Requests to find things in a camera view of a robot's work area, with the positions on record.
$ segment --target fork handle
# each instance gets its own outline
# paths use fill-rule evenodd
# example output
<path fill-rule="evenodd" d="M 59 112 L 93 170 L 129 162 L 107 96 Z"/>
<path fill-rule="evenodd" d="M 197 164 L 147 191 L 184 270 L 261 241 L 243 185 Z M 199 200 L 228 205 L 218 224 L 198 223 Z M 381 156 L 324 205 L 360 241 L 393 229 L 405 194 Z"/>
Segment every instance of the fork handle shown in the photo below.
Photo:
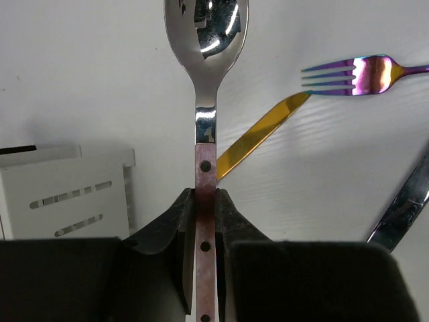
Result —
<path fill-rule="evenodd" d="M 415 67 L 404 67 L 403 76 L 422 74 L 424 72 L 429 72 L 429 65 L 415 66 Z"/>

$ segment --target metal spoon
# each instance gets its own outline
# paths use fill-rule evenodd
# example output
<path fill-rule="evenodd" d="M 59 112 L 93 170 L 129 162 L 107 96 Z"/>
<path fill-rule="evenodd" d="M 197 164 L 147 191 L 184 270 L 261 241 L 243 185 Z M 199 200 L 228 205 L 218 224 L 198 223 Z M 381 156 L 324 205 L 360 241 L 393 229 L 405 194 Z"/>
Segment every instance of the metal spoon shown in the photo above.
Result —
<path fill-rule="evenodd" d="M 243 48 L 249 0 L 164 0 L 166 29 L 195 87 L 196 314 L 215 320 L 216 98 Z"/>

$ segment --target knife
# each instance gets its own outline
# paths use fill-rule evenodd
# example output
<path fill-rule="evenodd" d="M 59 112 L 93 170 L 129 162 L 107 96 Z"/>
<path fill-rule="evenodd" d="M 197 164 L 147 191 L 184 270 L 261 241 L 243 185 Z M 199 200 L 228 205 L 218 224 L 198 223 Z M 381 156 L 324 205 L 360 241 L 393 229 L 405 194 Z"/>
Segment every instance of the knife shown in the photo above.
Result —
<path fill-rule="evenodd" d="M 279 128 L 311 95 L 296 93 L 280 101 L 217 159 L 217 180 L 226 176 Z"/>
<path fill-rule="evenodd" d="M 429 148 L 368 237 L 392 252 L 429 200 Z"/>

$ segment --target rainbow fork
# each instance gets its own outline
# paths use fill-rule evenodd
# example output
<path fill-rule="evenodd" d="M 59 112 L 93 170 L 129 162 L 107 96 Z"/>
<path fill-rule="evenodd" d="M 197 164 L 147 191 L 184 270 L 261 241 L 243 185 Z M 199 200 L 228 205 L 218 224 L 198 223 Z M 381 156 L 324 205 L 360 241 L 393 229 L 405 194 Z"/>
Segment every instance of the rainbow fork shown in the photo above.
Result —
<path fill-rule="evenodd" d="M 392 57 L 374 55 L 331 62 L 302 72 L 318 72 L 302 77 L 302 86 L 312 87 L 309 94 L 360 96 L 384 93 L 401 77 L 429 72 L 429 65 L 403 67 Z"/>

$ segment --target gold knife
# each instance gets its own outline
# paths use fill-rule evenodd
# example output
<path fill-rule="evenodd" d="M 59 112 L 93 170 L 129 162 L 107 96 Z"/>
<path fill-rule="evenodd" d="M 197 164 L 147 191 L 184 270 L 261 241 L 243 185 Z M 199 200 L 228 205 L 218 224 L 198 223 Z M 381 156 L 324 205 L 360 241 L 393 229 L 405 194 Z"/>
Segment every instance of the gold knife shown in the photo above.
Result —
<path fill-rule="evenodd" d="M 279 102 L 258 122 L 244 133 L 217 159 L 217 180 L 226 176 L 254 149 L 265 141 L 311 96 L 306 92 L 296 93 Z"/>

